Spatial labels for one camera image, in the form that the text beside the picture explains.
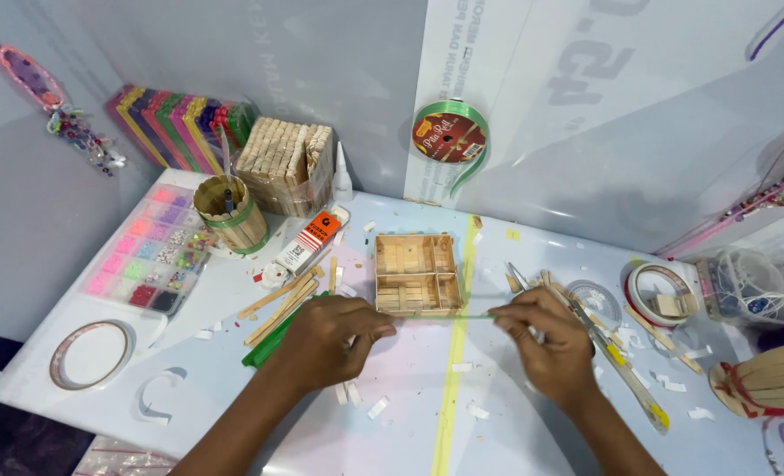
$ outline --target glue bottle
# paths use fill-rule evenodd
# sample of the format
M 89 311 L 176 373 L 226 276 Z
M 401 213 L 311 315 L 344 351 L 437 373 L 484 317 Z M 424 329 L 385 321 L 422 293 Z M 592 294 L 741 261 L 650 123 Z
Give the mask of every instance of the glue bottle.
M 354 199 L 354 184 L 350 181 L 348 168 L 344 164 L 342 142 L 336 146 L 336 173 L 334 174 L 334 200 L 351 201 Z

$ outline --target double-sided tape roll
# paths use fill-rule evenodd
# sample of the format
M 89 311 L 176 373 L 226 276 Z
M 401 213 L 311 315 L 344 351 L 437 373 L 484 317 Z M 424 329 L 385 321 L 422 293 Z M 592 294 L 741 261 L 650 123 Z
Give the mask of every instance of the double-sided tape roll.
M 451 186 L 451 197 L 486 160 L 488 136 L 482 114 L 455 99 L 426 105 L 412 126 L 412 143 L 425 157 L 443 164 L 471 164 Z
M 686 283 L 684 279 L 682 279 L 672 270 L 658 264 L 645 263 L 638 268 L 633 269 L 632 272 L 630 272 L 630 274 L 627 276 L 627 279 L 624 281 L 624 294 L 627 296 L 627 302 L 630 304 L 630 307 L 635 309 L 635 311 L 638 312 L 639 315 L 649 323 L 659 327 L 675 327 L 684 323 L 685 319 L 688 319 L 688 316 L 683 316 L 681 318 L 660 316 L 659 314 L 653 312 L 645 304 L 645 302 L 641 300 L 638 282 L 639 275 L 643 273 L 651 273 L 662 276 L 666 281 L 671 283 L 674 292 L 678 297 L 685 296 L 687 294 L 694 294 L 691 286 L 689 286 L 689 284 Z
M 98 321 L 75 330 L 51 357 L 51 380 L 63 390 L 83 390 L 111 380 L 133 355 L 132 330 L 115 321 Z

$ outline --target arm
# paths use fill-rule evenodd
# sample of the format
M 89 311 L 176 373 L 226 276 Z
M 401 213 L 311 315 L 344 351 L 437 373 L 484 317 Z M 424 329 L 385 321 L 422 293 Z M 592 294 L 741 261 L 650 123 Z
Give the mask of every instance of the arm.
M 308 393 L 356 378 L 375 341 L 395 335 L 392 317 L 364 299 L 304 304 L 280 346 L 172 476 L 241 476 L 262 443 Z M 348 344 L 354 337 L 353 344 Z
M 586 327 L 550 290 L 535 288 L 489 310 L 515 341 L 530 382 L 574 422 L 608 475 L 664 475 L 598 388 Z M 535 341 L 530 326 L 545 332 Z

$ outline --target qr code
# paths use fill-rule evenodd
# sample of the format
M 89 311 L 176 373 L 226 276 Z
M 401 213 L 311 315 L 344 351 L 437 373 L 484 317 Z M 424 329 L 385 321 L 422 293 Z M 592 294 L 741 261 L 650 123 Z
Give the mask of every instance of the qr code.
M 468 146 L 468 148 L 465 149 L 465 152 L 463 152 L 462 155 L 463 157 L 474 157 L 482 148 L 483 146 L 480 144 L 471 144 L 471 146 Z

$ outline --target table surface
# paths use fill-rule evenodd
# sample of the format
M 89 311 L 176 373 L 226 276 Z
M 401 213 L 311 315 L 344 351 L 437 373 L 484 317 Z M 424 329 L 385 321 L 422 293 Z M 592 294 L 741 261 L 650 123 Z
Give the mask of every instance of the table surface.
M 195 188 L 204 178 L 169 169 L 158 183 Z M 485 217 L 478 230 L 464 212 L 365 193 L 356 193 L 353 201 L 340 205 L 351 213 L 349 228 L 322 267 L 329 273 L 329 258 L 338 257 L 344 267 L 343 282 L 369 301 L 374 298 L 377 233 L 448 232 L 454 239 L 461 287 L 471 289 L 472 314 L 511 298 L 504 277 L 507 261 L 528 279 L 543 268 L 564 285 L 589 279 L 609 289 L 621 306 L 625 304 L 621 285 L 630 269 L 639 262 L 661 263 L 650 255 Z M 242 341 L 271 315 L 279 300 L 257 312 L 256 321 L 237 319 L 237 313 L 268 293 L 254 283 L 253 274 L 308 221 L 271 215 L 267 220 L 270 243 L 244 259 L 211 257 L 189 299 L 152 348 L 145 348 L 146 337 L 153 334 L 158 320 L 139 309 L 80 293 L 86 272 L 81 274 L 0 373 L 0 402 L 182 457 L 253 375 L 252 368 L 239 362 L 249 351 Z M 372 220 L 376 227 L 365 232 L 363 226 Z M 481 241 L 473 245 L 478 231 Z M 518 231 L 517 240 L 511 238 L 512 231 Z M 87 270 L 96 264 L 97 258 Z M 666 265 L 689 280 L 695 278 L 691 265 Z M 322 279 L 321 287 L 326 283 L 327 278 Z M 605 395 L 651 455 L 669 474 L 767 474 L 759 422 L 727 410 L 705 376 L 663 356 L 647 332 L 622 314 L 625 323 L 639 330 L 647 347 L 633 351 L 635 368 L 648 381 L 652 382 L 649 371 L 653 370 L 688 389 L 677 393 L 652 382 L 651 395 L 671 419 L 670 431 L 661 436 L 609 362 L 600 353 L 595 357 L 595 365 L 603 369 L 599 383 Z M 708 334 L 723 333 L 703 310 L 696 318 Z M 52 353 L 73 330 L 102 319 L 124 321 L 135 329 L 139 338 L 134 356 L 101 388 L 59 389 L 48 374 Z M 196 330 L 219 321 L 223 328 L 211 340 L 193 337 Z M 704 368 L 713 363 L 712 358 L 700 361 Z M 475 368 L 451 375 L 448 369 L 453 362 L 473 362 Z M 143 400 L 152 410 L 172 415 L 171 420 L 165 426 L 143 421 L 134 393 L 149 377 L 168 368 L 182 368 L 186 378 L 175 386 L 168 379 L 155 381 Z M 358 407 L 338 405 L 333 389 L 304 399 L 271 436 L 254 470 L 264 474 L 483 474 L 495 468 L 512 474 L 597 471 L 591 451 L 567 417 L 525 386 L 513 343 L 488 320 L 400 324 L 396 337 L 375 345 L 355 383 L 364 401 Z M 386 410 L 369 419 L 366 412 L 383 396 L 389 400 Z M 466 410 L 469 402 L 489 411 L 489 419 L 471 416 Z M 716 421 L 690 419 L 687 412 L 696 406 L 713 412 Z

